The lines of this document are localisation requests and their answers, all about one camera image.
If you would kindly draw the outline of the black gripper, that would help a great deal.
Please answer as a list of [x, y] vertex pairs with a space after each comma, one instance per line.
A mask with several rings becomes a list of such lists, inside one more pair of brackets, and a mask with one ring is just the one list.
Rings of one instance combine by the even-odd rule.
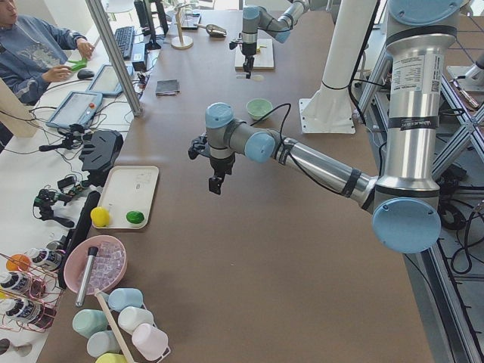
[[256, 55], [256, 44], [243, 43], [241, 53], [244, 56], [243, 70], [246, 74], [251, 74], [253, 71], [254, 56]]
[[214, 176], [208, 179], [209, 191], [220, 195], [222, 192], [222, 183], [226, 175], [232, 174], [232, 168], [235, 163], [235, 155], [219, 159], [213, 156], [209, 157], [209, 162], [214, 171]]

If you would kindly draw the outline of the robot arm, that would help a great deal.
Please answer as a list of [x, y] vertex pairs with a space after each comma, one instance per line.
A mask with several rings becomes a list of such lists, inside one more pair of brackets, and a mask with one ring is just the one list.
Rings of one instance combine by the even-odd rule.
[[244, 7], [240, 43], [244, 56], [243, 71], [247, 79], [252, 76], [258, 31], [262, 30], [276, 41], [284, 43], [298, 19], [310, 9], [310, 5], [310, 1], [290, 1], [289, 8], [278, 18], [270, 15], [262, 6]]
[[206, 109], [207, 153], [219, 194], [237, 154], [257, 163], [277, 160], [371, 213], [377, 239], [400, 253], [419, 253], [438, 240], [439, 186], [432, 175], [445, 50], [457, 35], [458, 1], [391, 1], [386, 50], [392, 83], [379, 172], [370, 177], [281, 131], [259, 129], [219, 102]]

